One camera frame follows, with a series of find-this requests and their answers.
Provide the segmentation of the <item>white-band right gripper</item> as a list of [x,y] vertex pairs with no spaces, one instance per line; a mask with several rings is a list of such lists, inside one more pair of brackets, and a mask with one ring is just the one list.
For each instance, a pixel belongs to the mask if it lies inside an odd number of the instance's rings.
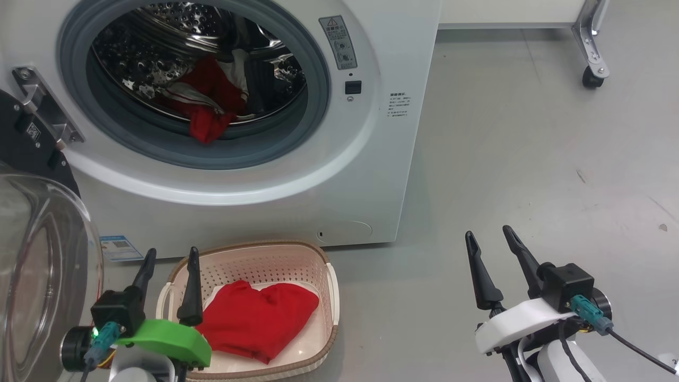
[[[479,353],[499,351],[514,342],[526,339],[526,350],[535,350],[559,338],[559,325],[572,319],[564,329],[566,337],[585,328],[606,336],[613,328],[613,321],[596,304],[583,295],[575,295],[559,308],[553,307],[541,297],[543,281],[538,277],[540,264],[509,225],[502,227],[503,235],[511,252],[517,257],[524,278],[528,283],[528,297],[511,309],[482,323],[475,331],[475,343]],[[466,251],[472,276],[477,308],[480,310],[504,310],[502,292],[495,287],[482,261],[482,249],[471,231],[465,234]]]

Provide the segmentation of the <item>green-band left gripper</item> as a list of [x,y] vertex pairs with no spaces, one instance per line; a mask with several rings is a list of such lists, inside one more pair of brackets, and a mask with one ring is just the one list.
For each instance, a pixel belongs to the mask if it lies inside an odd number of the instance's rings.
[[[135,306],[145,304],[148,284],[154,275],[157,251],[150,248],[141,268],[127,287]],[[69,372],[92,371],[116,355],[119,346],[140,348],[165,356],[182,367],[206,368],[213,351],[207,340],[194,328],[202,323],[202,287],[199,251],[190,249],[187,261],[187,284],[182,304],[177,310],[179,323],[164,319],[144,320],[136,329],[131,324],[106,320],[95,326],[79,326],[66,332],[60,346],[62,367]]]

